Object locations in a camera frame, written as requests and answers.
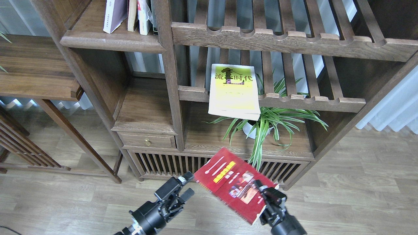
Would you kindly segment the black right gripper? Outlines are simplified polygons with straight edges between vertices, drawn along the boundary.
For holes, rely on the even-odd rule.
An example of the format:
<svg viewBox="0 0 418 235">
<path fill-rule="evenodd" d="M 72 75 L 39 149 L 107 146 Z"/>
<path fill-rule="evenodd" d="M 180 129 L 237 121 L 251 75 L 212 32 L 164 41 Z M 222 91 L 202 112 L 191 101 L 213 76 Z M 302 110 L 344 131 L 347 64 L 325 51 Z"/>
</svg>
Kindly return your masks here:
<svg viewBox="0 0 418 235">
<path fill-rule="evenodd" d="M 262 225 L 269 224 L 271 226 L 272 235 L 307 234 L 296 217 L 287 213 L 285 206 L 287 195 L 274 187 L 263 185 L 260 180 L 255 180 L 255 185 L 266 204 L 265 210 L 260 215 L 260 222 Z"/>
</svg>

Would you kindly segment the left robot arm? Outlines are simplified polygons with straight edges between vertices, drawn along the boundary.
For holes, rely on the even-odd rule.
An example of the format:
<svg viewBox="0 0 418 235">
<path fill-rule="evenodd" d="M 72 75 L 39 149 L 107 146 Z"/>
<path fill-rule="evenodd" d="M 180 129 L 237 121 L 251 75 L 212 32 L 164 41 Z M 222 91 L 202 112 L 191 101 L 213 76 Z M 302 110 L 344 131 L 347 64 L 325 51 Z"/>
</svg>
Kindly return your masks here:
<svg viewBox="0 0 418 235">
<path fill-rule="evenodd" d="M 155 202 L 147 201 L 136 211 L 129 211 L 133 224 L 125 227 L 117 235 L 156 235 L 183 209 L 185 202 L 194 195 L 188 188 L 182 196 L 179 192 L 194 178 L 191 172 L 175 178 L 171 177 L 155 192 L 158 198 Z"/>
</svg>

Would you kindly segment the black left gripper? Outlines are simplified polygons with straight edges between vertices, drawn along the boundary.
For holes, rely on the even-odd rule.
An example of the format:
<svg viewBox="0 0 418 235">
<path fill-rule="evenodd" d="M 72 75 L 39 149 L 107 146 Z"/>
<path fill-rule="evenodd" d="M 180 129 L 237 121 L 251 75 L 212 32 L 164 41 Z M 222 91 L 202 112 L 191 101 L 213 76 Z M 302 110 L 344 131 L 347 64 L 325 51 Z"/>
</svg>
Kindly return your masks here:
<svg viewBox="0 0 418 235">
<path fill-rule="evenodd" d="M 187 172 L 177 178 L 171 177 L 155 192 L 156 202 L 147 201 L 136 211 L 129 211 L 133 224 L 129 227 L 130 235 L 157 235 L 167 223 L 183 210 L 183 205 L 194 195 L 188 188 L 181 196 L 182 188 L 194 178 Z"/>
</svg>

